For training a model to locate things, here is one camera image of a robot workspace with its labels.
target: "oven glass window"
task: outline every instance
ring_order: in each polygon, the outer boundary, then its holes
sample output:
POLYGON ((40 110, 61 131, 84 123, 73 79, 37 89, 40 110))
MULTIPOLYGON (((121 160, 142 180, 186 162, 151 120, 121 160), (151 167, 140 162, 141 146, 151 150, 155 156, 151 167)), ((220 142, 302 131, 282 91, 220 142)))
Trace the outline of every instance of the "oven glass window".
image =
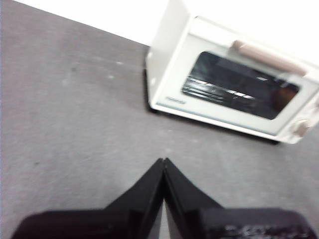
POLYGON ((202 52, 182 92, 225 107, 274 119, 299 86, 248 66, 202 52))

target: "wooden handle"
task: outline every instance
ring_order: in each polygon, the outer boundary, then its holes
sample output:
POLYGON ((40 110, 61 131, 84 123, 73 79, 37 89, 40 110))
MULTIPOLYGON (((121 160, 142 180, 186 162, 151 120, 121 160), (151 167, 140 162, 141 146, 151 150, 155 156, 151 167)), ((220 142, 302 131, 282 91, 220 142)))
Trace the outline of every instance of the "wooden handle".
POLYGON ((243 41, 234 41, 232 47, 244 56, 253 58, 257 61, 273 66, 279 70, 293 72, 301 76, 305 76, 307 74, 306 70, 303 69, 301 66, 287 61, 286 59, 283 59, 279 56, 273 55, 269 52, 263 51, 255 46, 249 45, 243 41))

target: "oven door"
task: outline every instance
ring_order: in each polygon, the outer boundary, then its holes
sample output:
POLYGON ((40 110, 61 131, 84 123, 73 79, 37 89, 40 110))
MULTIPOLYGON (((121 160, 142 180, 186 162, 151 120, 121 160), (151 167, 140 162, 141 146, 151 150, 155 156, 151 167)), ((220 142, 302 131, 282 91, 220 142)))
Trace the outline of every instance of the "oven door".
POLYGON ((188 35, 156 104, 276 136, 318 90, 310 79, 188 35))

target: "black object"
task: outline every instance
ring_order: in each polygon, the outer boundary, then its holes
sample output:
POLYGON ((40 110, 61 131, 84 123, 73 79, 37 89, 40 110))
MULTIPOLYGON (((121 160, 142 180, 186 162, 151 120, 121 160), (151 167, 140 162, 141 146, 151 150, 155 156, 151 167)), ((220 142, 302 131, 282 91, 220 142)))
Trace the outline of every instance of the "black object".
POLYGON ((226 58, 202 52, 181 91, 235 110, 273 120, 299 86, 226 58))
POLYGON ((145 239, 163 197, 185 239, 316 239, 298 213, 224 209, 169 160, 159 159, 104 210, 46 212, 27 217, 12 239, 145 239))

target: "toaster oven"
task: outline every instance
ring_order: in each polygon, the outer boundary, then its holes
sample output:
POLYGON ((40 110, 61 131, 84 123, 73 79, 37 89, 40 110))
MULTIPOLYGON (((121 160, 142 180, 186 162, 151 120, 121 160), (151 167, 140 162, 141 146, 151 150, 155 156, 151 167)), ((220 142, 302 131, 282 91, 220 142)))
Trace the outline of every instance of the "toaster oven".
POLYGON ((151 108, 297 143, 319 121, 319 67, 170 0, 146 57, 151 108))

